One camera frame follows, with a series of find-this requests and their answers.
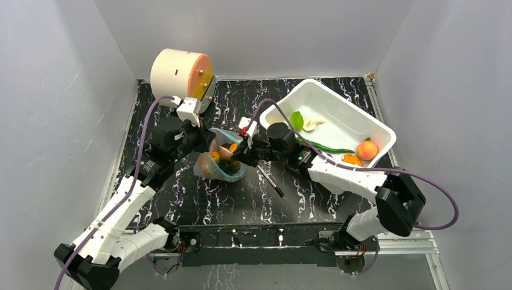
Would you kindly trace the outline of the toy orange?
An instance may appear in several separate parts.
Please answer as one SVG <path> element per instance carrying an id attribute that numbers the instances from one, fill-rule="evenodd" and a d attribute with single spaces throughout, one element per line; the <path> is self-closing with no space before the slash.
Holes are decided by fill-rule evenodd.
<path id="1" fill-rule="evenodd" d="M 229 146 L 229 149 L 228 149 L 228 150 L 229 150 L 231 153 L 234 153 L 234 152 L 237 150 L 237 148 L 238 148 L 238 143 L 233 143 L 233 144 L 231 144 L 231 145 Z"/>

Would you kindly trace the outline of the orange toy pineapple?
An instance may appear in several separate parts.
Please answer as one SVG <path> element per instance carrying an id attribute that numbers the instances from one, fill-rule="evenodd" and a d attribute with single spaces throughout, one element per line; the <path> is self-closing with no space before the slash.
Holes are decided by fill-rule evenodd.
<path id="1" fill-rule="evenodd" d="M 217 164 L 217 166 L 227 175 L 234 176 L 240 169 L 241 165 L 238 161 L 226 161 L 219 157 L 218 150 L 214 150 L 210 153 L 211 159 Z"/>

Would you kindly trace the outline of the toy mushroom slice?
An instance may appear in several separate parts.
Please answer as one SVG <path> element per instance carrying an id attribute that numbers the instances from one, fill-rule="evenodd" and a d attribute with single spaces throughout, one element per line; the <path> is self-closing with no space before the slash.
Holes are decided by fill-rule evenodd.
<path id="1" fill-rule="evenodd" d="M 219 146 L 218 153 L 221 160 L 232 161 L 233 153 L 229 149 Z"/>

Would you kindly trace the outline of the clear blue zip top bag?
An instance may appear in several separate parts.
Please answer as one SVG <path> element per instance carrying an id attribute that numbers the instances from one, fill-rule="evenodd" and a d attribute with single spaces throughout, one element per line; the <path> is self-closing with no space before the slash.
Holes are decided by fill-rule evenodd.
<path id="1" fill-rule="evenodd" d="M 201 153 L 193 167 L 195 176 L 226 182 L 236 182 L 245 174 L 245 170 L 239 161 L 234 161 L 227 156 L 233 153 L 242 141 L 242 137 L 224 129 L 212 127 L 210 131 L 215 133 L 207 152 Z"/>

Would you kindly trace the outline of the green toy leaf vegetable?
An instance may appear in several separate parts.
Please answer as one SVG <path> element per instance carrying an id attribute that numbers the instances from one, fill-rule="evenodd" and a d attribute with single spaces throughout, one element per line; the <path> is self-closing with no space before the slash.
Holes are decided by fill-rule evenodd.
<path id="1" fill-rule="evenodd" d="M 304 127 L 304 118 L 300 111 L 295 111 L 291 114 L 290 122 L 297 131 L 301 131 Z"/>

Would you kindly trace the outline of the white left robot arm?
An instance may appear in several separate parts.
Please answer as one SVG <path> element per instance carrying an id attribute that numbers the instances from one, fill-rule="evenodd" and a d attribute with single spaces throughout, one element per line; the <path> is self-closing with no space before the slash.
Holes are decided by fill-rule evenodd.
<path id="1" fill-rule="evenodd" d="M 157 126 L 153 135 L 153 141 L 141 142 L 135 163 L 90 226 L 54 252 L 63 273 L 85 289 L 111 289 L 129 265 L 154 250 L 176 251 L 181 244 L 179 227 L 163 217 L 125 240 L 120 237 L 174 174 L 175 164 L 191 152 L 207 152 L 216 135 L 190 121 L 166 129 Z"/>

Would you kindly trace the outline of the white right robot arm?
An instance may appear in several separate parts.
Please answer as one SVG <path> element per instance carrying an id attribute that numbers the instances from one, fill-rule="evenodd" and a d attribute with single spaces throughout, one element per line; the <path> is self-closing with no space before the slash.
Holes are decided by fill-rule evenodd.
<path id="1" fill-rule="evenodd" d="M 257 124 L 248 118 L 242 119 L 239 128 L 242 141 L 233 153 L 234 160 L 253 167 L 260 161 L 277 161 L 292 175 L 355 193 L 375 205 L 349 215 L 339 230 L 319 233 L 311 242 L 319 250 L 356 250 L 365 240 L 381 233 L 401 237 L 411 234 L 426 198 L 401 169 L 386 173 L 366 167 L 343 169 L 333 160 L 323 158 L 312 146 L 300 144 L 284 123 L 268 128 L 267 141 L 255 137 Z"/>

